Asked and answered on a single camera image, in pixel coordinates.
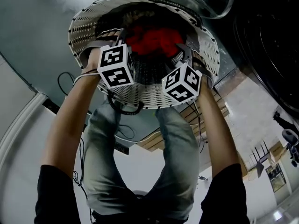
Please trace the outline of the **brown cardboard box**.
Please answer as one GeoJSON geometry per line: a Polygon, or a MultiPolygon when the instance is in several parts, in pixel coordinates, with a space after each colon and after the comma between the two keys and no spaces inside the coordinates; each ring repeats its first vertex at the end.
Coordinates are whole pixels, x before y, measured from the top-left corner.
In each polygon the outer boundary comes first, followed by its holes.
{"type": "Polygon", "coordinates": [[[281,157],[286,153],[286,151],[287,146],[284,147],[280,141],[277,141],[275,145],[269,149],[270,157],[268,160],[270,165],[272,167],[275,166],[281,157]]]}

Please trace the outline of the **person's left forearm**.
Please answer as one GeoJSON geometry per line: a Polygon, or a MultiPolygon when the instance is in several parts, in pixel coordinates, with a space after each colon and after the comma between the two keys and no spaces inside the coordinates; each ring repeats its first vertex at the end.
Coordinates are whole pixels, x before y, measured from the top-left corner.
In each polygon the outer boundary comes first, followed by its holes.
{"type": "Polygon", "coordinates": [[[85,119],[99,81],[100,75],[95,73],[79,76],[51,125],[43,165],[54,166],[72,177],[85,119]]]}

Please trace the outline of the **black washing machine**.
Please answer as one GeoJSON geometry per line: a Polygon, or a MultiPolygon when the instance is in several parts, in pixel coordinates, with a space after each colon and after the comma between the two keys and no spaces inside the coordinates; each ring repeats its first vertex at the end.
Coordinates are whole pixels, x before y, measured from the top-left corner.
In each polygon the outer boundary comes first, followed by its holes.
{"type": "Polygon", "coordinates": [[[299,0],[240,0],[235,37],[273,98],[299,119],[299,0]]]}

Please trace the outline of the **person's left hand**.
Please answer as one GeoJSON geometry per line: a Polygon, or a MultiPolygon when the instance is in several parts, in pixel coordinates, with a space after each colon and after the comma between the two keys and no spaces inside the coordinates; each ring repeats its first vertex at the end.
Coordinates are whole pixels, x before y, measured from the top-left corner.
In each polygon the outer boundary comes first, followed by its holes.
{"type": "MultiPolygon", "coordinates": [[[[105,42],[116,42],[118,36],[121,34],[122,30],[113,30],[110,32],[102,33],[100,34],[96,40],[105,41],[105,42]]],[[[82,70],[83,73],[89,72],[90,70],[97,69],[98,62],[100,58],[100,47],[95,47],[91,49],[91,52],[88,57],[88,64],[87,66],[82,70]]]]}

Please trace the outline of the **red garment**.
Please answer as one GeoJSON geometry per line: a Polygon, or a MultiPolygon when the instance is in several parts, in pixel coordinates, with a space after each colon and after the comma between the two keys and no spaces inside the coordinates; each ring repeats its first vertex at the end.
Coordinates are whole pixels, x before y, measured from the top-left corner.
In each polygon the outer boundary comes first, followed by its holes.
{"type": "Polygon", "coordinates": [[[125,42],[140,56],[172,58],[180,52],[177,45],[183,44],[184,39],[176,29],[137,25],[129,30],[125,42]]]}

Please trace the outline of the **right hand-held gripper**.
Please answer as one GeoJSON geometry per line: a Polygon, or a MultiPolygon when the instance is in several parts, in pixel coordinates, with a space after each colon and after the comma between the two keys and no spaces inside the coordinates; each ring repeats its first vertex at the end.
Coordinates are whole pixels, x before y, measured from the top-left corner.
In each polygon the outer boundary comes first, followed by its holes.
{"type": "Polygon", "coordinates": [[[199,95],[202,74],[192,67],[192,50],[185,44],[177,43],[176,46],[183,52],[183,57],[177,61],[175,69],[162,78],[162,90],[181,104],[199,95]]]}

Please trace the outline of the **black metal chair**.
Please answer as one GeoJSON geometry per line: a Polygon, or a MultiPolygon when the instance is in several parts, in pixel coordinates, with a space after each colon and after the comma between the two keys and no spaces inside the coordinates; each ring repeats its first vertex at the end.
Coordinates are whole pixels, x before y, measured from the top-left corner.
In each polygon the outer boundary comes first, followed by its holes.
{"type": "Polygon", "coordinates": [[[258,176],[261,175],[264,170],[263,163],[268,160],[270,151],[266,145],[265,140],[261,140],[254,147],[250,148],[251,153],[249,154],[251,165],[249,171],[256,169],[258,176]]]}

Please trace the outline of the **person's right forearm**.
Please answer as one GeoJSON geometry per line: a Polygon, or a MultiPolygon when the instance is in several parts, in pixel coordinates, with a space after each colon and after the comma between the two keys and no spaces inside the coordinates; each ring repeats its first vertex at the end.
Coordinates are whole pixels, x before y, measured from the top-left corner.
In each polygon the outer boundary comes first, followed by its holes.
{"type": "MultiPolygon", "coordinates": [[[[201,79],[199,95],[202,90],[201,87],[210,89],[206,77],[201,79]]],[[[213,131],[206,131],[206,136],[211,159],[212,177],[215,177],[225,168],[239,163],[238,152],[226,121],[213,131]]]]}

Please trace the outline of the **person's black printed t-shirt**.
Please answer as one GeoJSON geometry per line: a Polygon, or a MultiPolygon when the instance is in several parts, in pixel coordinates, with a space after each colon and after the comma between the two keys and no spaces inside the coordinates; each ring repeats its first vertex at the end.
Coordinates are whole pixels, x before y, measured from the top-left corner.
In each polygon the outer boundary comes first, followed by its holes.
{"type": "MultiPolygon", "coordinates": [[[[34,224],[81,224],[73,183],[60,169],[42,165],[37,184],[34,224]]],[[[250,224],[241,166],[233,164],[218,173],[201,203],[199,224],[250,224]]],[[[93,212],[93,224],[184,224],[184,220],[155,218],[145,213],[103,216],[93,212]]]]}

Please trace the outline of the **person's right hand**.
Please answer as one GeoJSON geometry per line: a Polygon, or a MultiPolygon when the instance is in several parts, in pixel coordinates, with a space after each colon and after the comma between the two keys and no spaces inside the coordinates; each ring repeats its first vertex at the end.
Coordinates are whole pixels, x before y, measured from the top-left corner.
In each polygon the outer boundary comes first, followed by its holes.
{"type": "Polygon", "coordinates": [[[212,74],[206,69],[204,58],[197,52],[192,51],[192,67],[194,70],[199,70],[209,82],[213,82],[212,74]]]}

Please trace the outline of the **white slotted laundry basket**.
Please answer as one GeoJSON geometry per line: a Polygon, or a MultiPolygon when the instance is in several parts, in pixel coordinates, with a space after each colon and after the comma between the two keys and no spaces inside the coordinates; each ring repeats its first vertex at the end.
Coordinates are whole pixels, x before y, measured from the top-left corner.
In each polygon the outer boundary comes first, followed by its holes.
{"type": "MultiPolygon", "coordinates": [[[[196,34],[189,35],[186,41],[191,50],[203,57],[206,69],[216,78],[220,69],[220,55],[216,40],[203,26],[201,16],[192,9],[170,0],[97,0],[81,9],[72,19],[68,30],[68,42],[80,68],[87,63],[80,58],[82,51],[95,41],[101,33],[121,30],[132,24],[138,12],[150,15],[160,9],[165,14],[173,14],[186,20],[196,34]]],[[[98,89],[104,94],[113,93],[113,98],[124,105],[137,107],[143,103],[143,109],[160,109],[179,104],[163,93],[162,73],[157,65],[146,66],[142,59],[133,59],[136,77],[134,84],[119,88],[109,88],[100,80],[98,89]]]]}

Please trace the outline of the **black white robot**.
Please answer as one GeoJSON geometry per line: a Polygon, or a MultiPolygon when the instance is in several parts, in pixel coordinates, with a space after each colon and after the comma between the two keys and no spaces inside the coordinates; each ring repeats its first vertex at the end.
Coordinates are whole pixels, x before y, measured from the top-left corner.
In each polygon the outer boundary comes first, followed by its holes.
{"type": "Polygon", "coordinates": [[[282,136],[287,142],[287,150],[290,152],[291,164],[294,167],[299,165],[299,130],[294,124],[280,117],[280,113],[276,110],[273,119],[283,128],[282,136]]]}

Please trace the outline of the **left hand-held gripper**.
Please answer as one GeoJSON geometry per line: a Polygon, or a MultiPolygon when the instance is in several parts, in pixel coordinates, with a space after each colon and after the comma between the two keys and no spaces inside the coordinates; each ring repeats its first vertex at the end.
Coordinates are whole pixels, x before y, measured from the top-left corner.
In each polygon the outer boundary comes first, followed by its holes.
{"type": "Polygon", "coordinates": [[[114,42],[110,37],[97,40],[100,47],[98,72],[109,89],[134,83],[135,70],[130,47],[125,43],[126,34],[126,30],[122,29],[114,42]]]}

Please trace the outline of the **person's grey jeans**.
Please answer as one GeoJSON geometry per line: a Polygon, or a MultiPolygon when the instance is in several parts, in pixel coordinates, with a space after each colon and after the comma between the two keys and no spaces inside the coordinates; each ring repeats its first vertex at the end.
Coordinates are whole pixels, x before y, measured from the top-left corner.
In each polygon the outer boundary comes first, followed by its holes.
{"type": "Polygon", "coordinates": [[[182,224],[194,203],[199,176],[199,145],[190,125],[174,108],[156,111],[164,139],[165,165],[142,198],[127,188],[114,160],[121,115],[108,102],[97,108],[84,131],[84,188],[98,221],[182,224]]]}

